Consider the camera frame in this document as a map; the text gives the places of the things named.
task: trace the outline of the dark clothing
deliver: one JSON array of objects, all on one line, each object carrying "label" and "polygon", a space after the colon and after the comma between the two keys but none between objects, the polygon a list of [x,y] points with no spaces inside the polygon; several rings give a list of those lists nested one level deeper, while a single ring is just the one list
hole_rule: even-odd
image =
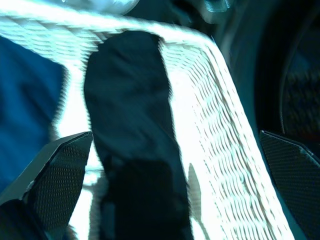
[{"label": "dark clothing", "polygon": [[88,61],[84,95],[109,181],[102,240],[192,240],[159,37],[127,31]]},{"label": "dark clothing", "polygon": [[49,142],[63,67],[0,37],[0,193]]}]

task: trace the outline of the wicker basket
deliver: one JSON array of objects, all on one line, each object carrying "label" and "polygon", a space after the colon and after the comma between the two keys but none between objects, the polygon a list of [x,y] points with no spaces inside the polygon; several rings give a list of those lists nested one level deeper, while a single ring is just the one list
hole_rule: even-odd
[{"label": "wicker basket", "polygon": [[[195,240],[294,239],[226,63],[211,39],[173,25],[23,0],[0,5],[1,36],[65,66],[61,108],[54,121],[60,137],[89,130],[82,91],[87,59],[97,44],[127,30],[162,37],[159,49],[173,90],[169,102],[190,185]],[[101,165],[92,148],[88,176],[94,170],[100,172]],[[79,239],[87,239],[81,229],[90,225],[89,239],[94,240],[98,211],[91,210],[97,214],[91,215],[91,222],[84,212],[77,206],[74,215],[81,223],[71,218],[71,224]]]}]

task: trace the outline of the blue cloth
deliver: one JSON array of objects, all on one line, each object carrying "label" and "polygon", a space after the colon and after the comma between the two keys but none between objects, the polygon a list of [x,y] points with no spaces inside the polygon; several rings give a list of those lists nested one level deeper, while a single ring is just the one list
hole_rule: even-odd
[{"label": "blue cloth", "polygon": [[0,193],[49,142],[63,67],[0,37]]}]

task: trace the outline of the perforated plastic piece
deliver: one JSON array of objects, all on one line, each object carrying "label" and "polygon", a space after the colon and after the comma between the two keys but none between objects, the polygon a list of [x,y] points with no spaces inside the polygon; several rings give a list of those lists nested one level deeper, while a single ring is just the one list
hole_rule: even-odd
[{"label": "perforated plastic piece", "polygon": [[62,239],[75,209],[91,143],[92,136],[88,134],[62,146],[24,196],[53,239]]},{"label": "perforated plastic piece", "polygon": [[285,203],[308,239],[320,239],[319,158],[306,146],[290,139],[268,132],[262,132],[260,138]]}]

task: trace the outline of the black cloth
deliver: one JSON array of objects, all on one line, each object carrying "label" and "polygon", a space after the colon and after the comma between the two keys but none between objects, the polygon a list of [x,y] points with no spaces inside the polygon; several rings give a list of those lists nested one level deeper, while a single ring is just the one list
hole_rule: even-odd
[{"label": "black cloth", "polygon": [[159,37],[126,31],[88,61],[84,84],[109,189],[101,240],[192,240]]}]

